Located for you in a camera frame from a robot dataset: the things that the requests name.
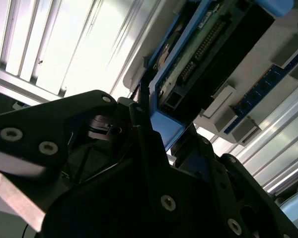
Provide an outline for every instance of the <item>silver screw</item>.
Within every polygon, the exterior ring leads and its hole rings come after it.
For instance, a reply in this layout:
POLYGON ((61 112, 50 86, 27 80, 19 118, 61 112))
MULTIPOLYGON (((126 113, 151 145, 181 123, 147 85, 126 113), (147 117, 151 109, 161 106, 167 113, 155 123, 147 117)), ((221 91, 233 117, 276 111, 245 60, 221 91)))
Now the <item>silver screw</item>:
POLYGON ((0 136, 3 140, 17 141, 23 137, 23 133, 17 128, 7 127, 0 131, 0 136))
POLYGON ((227 223, 228 223, 228 226, 230 227, 230 229, 235 234, 237 234, 238 236, 240 236, 242 234, 242 228, 240 227, 239 223, 236 220, 230 218, 230 219, 228 219, 227 223))
POLYGON ((206 143, 206 144, 209 143, 209 141, 207 140, 207 138, 202 137, 202 140, 203 140, 203 142, 206 143))
POLYGON ((110 103, 111 102, 111 100, 110 100, 110 98, 108 98, 108 97, 103 97, 103 100, 105 101, 105 102, 108 102, 108 103, 110 103))
POLYGON ((39 145, 39 151, 45 155, 54 155, 58 150, 58 146, 51 141, 43 141, 39 145))
POLYGON ((175 210, 175 207, 176 207, 176 205, 175 205, 175 201, 174 201, 173 198, 170 197, 169 195, 163 195, 163 196, 161 196, 160 201, 161 201, 162 206, 163 206, 166 210, 168 210, 168 211, 170 211, 170 212, 172 212, 172 211, 175 210))
POLYGON ((232 163, 236 163, 236 160, 235 160, 232 156, 229 157, 229 160, 230 160, 232 163))

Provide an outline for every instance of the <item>black metal frame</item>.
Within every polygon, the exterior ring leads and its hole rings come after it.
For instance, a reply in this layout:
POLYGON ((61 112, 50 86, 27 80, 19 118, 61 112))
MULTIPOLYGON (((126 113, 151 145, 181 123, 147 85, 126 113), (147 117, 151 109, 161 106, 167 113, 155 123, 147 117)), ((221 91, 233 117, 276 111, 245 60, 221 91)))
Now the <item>black metal frame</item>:
POLYGON ((236 158, 217 158, 211 143, 191 127, 173 147, 177 161, 171 167, 147 110, 124 98, 116 103, 101 91, 0 115, 0 132, 6 127, 23 132, 15 142, 0 137, 0 153, 28 165, 0 171, 12 181, 22 177, 23 187, 48 186, 59 177, 69 150, 93 143, 86 130, 96 115, 122 126, 121 133, 107 137, 115 160, 49 204, 44 237, 298 238, 295 226, 236 158), (53 141, 59 150, 40 153, 42 141, 53 141), (40 173, 30 173, 38 167, 40 173))

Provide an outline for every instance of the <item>blue terminal strip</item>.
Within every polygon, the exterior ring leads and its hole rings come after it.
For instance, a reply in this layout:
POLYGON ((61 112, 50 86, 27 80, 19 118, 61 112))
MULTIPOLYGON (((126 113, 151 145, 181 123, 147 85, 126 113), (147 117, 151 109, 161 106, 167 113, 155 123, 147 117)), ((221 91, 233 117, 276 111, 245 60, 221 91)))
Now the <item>blue terminal strip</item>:
POLYGON ((298 54, 283 69, 272 65, 255 86, 234 107, 238 117, 224 131, 229 134, 250 111, 298 64, 298 54))
POLYGON ((186 26, 179 40, 170 52, 170 55, 149 85, 150 118, 152 127, 154 130, 158 131, 161 134, 166 150, 168 150, 184 132, 185 126, 158 109, 158 86, 176 60, 176 57, 179 55, 180 51, 185 46, 191 34, 198 27, 202 18, 206 14, 211 2, 212 0, 202 0, 200 2, 188 25, 186 26))

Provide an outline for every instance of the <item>aluminum profile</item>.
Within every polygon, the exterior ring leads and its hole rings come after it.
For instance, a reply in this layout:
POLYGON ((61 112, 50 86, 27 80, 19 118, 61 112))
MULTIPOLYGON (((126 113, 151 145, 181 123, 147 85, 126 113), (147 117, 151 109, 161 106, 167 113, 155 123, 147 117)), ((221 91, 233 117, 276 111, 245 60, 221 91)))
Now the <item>aluminum profile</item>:
POLYGON ((159 4, 0 0, 0 92, 30 105, 92 89, 127 97, 129 89, 120 82, 126 61, 159 4), (7 79, 13 80, 9 86, 7 79))

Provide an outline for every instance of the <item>blue bracket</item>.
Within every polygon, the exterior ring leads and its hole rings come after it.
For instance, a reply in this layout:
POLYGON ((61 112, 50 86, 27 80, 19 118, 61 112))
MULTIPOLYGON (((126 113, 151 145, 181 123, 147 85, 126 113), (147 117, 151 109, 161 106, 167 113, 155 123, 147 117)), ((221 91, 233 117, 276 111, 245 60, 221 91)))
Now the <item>blue bracket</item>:
POLYGON ((152 127, 154 130, 158 131, 161 134, 163 144, 168 150, 171 146, 176 142, 176 140, 180 137, 180 135, 184 132, 185 126, 175 119, 169 117, 165 113, 161 112, 157 108, 158 102, 158 93, 159 93, 159 82, 161 82, 166 76, 168 70, 174 63, 177 56, 180 54, 180 51, 185 46, 185 43, 190 38, 193 31, 198 27, 201 22, 203 16, 206 14, 208 10, 209 4, 212 0, 202 0, 193 14, 191 20, 188 25, 184 29, 182 35, 179 40, 175 44, 174 48, 170 52, 167 60, 165 61, 162 68, 156 74, 154 79, 151 81, 149 85, 150 89, 150 118, 152 127))
POLYGON ((294 6, 294 0, 255 0, 274 16, 285 16, 294 6))

